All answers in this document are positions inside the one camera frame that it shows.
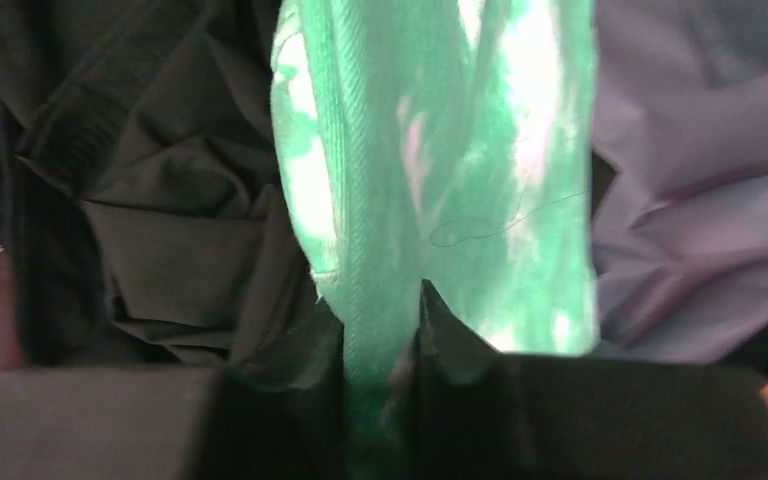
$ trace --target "green towel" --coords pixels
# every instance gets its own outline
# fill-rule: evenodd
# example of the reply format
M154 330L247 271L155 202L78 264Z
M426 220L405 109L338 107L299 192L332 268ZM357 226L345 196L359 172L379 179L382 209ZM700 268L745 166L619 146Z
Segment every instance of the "green towel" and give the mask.
M381 412L424 278L499 350L594 345L591 21L592 0L284 0L281 175L367 450L398 443Z

